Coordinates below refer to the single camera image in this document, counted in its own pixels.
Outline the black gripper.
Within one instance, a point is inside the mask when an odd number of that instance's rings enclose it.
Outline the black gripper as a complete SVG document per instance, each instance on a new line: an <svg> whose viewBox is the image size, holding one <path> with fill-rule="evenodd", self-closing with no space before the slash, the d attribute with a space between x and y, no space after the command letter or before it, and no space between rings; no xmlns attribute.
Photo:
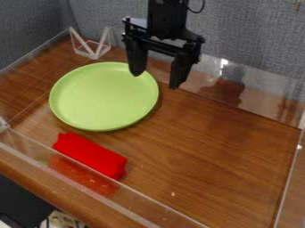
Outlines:
<svg viewBox="0 0 305 228"><path fill-rule="evenodd" d="M187 80L191 66L199 61L205 39L187 29L190 0L149 0L145 19L126 16L123 42L131 74L138 77L147 68L147 52L175 56L171 63L169 88L177 89Z"/></svg>

